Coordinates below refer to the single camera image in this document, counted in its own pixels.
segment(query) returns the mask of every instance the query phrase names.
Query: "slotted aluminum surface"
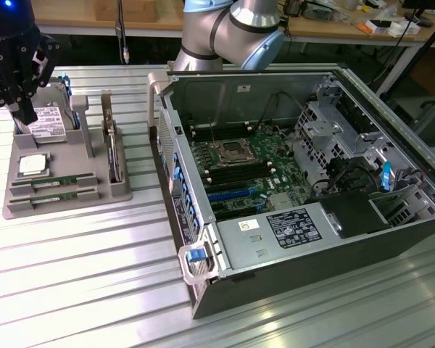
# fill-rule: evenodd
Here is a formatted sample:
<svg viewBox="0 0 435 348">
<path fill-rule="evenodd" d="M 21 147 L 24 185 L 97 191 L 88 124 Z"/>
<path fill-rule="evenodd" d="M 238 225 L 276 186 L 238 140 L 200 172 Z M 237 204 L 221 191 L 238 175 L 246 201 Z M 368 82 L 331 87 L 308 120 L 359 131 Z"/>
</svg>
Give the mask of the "slotted aluminum surface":
<svg viewBox="0 0 435 348">
<path fill-rule="evenodd" d="M 435 236 L 397 259 L 192 320 L 146 134 L 153 69 L 165 66 L 55 72 L 88 95 L 94 127 L 101 90 L 112 90 L 130 202 L 3 220 L 13 122 L 0 110 L 0 347 L 435 346 Z M 287 277 L 301 271 L 315 272 Z"/>
</svg>

